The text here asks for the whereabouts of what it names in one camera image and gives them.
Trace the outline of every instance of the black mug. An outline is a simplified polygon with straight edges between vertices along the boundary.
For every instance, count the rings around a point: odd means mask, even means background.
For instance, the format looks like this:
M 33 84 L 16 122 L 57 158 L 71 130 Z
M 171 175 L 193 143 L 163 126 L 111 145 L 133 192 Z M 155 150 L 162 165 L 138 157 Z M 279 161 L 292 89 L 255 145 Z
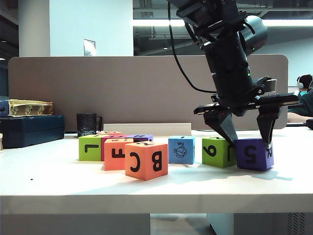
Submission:
M 95 135 L 97 130 L 101 131 L 102 117 L 97 117 L 97 114 L 76 114 L 76 120 L 77 137 Z

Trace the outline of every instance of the red block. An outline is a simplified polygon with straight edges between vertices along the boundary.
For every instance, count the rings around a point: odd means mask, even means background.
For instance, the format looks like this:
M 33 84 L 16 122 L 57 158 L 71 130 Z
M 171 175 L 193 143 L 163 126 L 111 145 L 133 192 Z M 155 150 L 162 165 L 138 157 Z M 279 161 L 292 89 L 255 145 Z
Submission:
M 104 161 L 104 142 L 107 139 L 124 139 L 126 138 L 128 135 L 123 135 L 123 134 L 114 134 L 114 135 L 106 135 L 103 138 L 101 138 L 101 161 Z
M 108 139 L 104 143 L 104 170 L 125 169 L 125 144 L 134 142 L 133 139 Z
M 144 141 L 125 145 L 125 174 L 150 180 L 167 174 L 167 144 Z

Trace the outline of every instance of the white table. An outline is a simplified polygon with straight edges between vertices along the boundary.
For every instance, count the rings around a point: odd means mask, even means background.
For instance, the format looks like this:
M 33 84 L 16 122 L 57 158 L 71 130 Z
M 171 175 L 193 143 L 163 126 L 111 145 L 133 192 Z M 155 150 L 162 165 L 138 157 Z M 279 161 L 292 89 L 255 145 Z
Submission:
M 201 137 L 193 131 L 194 165 L 169 165 L 169 174 L 150 181 L 104 171 L 101 162 L 79 162 L 78 140 L 63 140 L 0 154 L 0 210 L 14 215 L 149 213 L 313 212 L 313 131 L 273 131 L 274 167 L 266 172 L 201 164 Z M 258 131 L 238 137 L 258 138 Z M 155 138 L 167 142 L 167 138 Z

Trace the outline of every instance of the person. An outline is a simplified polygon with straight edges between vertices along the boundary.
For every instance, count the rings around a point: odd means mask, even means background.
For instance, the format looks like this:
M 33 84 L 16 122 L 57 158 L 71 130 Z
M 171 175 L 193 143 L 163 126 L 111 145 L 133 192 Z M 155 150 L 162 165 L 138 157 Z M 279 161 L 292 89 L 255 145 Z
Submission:
M 305 74 L 297 79 L 300 91 L 299 106 L 288 109 L 288 122 L 305 123 L 307 119 L 313 117 L 313 78 L 310 74 Z

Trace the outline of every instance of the gray partition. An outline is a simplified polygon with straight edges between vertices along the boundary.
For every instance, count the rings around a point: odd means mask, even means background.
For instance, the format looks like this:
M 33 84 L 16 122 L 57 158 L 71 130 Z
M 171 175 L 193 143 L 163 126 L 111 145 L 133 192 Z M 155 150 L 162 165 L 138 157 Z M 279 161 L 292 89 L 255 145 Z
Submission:
M 200 88 L 214 90 L 204 56 L 179 56 L 182 67 Z M 278 79 L 279 93 L 287 92 L 288 60 L 284 55 L 251 55 L 252 76 Z M 199 105 L 210 94 L 193 90 L 173 56 L 136 57 L 16 57 L 9 62 L 10 98 L 52 101 L 66 130 L 76 129 L 76 113 L 97 113 L 105 123 L 191 122 L 192 129 L 209 129 Z M 282 112 L 275 128 L 287 123 Z M 236 129 L 257 129 L 258 111 L 234 118 Z

